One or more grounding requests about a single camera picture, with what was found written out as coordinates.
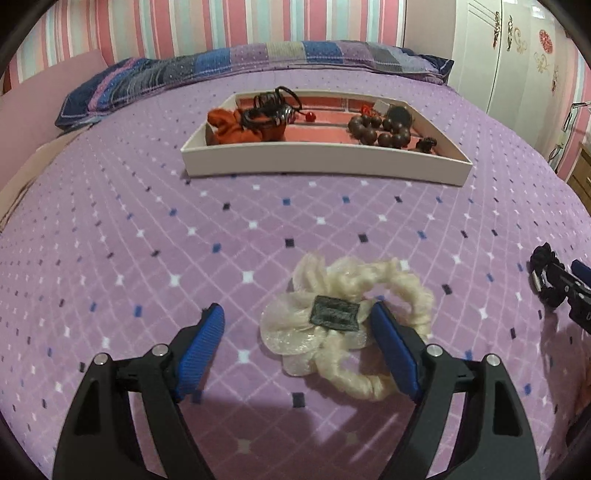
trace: white scrunchie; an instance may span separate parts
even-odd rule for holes
[[[378,284],[411,305],[405,324],[423,341],[431,332],[433,294],[418,277],[402,271],[396,258],[365,264],[356,258],[341,258],[326,268],[324,258],[306,254],[293,274],[294,291],[282,293],[266,306],[261,316],[261,338],[267,348],[283,357],[288,375],[303,377],[318,372],[335,387],[361,400],[383,400],[398,390],[390,375],[362,375],[340,366],[349,350],[374,340],[365,320],[376,302],[363,295]],[[317,295],[359,303],[359,331],[340,332],[310,323]]]

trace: bed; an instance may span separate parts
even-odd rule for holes
[[[179,149],[208,109],[276,85],[404,100],[460,145],[473,174],[461,189],[370,177],[183,177]],[[397,257],[436,297],[433,342],[456,356],[504,360],[549,470],[563,453],[588,339],[567,306],[544,312],[527,261],[545,241],[565,264],[585,261],[590,233],[580,200],[544,159],[445,86],[301,69],[164,92],[77,137],[1,235],[0,408],[50,476],[92,356],[141,355],[217,302],[226,333],[203,391],[182,405],[216,477],[377,478],[411,403],[356,401],[315,375],[284,375],[258,320],[305,252],[327,262]],[[368,352],[359,363],[375,358]],[[132,406],[147,465],[161,473],[141,400]],[[460,412],[454,402],[434,473],[449,459]]]

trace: orange scrunchie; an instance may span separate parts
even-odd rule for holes
[[[281,141],[284,139],[286,124],[261,130],[249,130],[243,128],[240,124],[241,116],[242,111],[240,109],[231,112],[223,108],[214,108],[207,114],[209,124],[217,128],[215,138],[220,145]],[[267,117],[261,116],[257,118],[257,120],[259,119],[264,121]]]

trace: pink striped wallpaper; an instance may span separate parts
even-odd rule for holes
[[[17,85],[94,48],[112,64],[283,40],[401,46],[400,7],[399,0],[59,0],[23,42],[9,73]]]
[[[579,71],[579,75],[581,76],[582,87],[579,89],[580,92],[578,94],[575,93],[573,95],[571,103],[591,100],[591,70],[584,61],[579,62],[579,70],[581,70]],[[581,143],[588,141],[591,137],[591,114],[589,113],[589,108],[583,107],[578,112],[569,141],[565,146],[562,160],[558,165],[557,175],[563,180],[567,180],[573,170],[574,164],[579,157]]]

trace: black label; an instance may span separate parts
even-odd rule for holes
[[[330,330],[357,332],[359,303],[318,295],[312,305],[310,323]]]

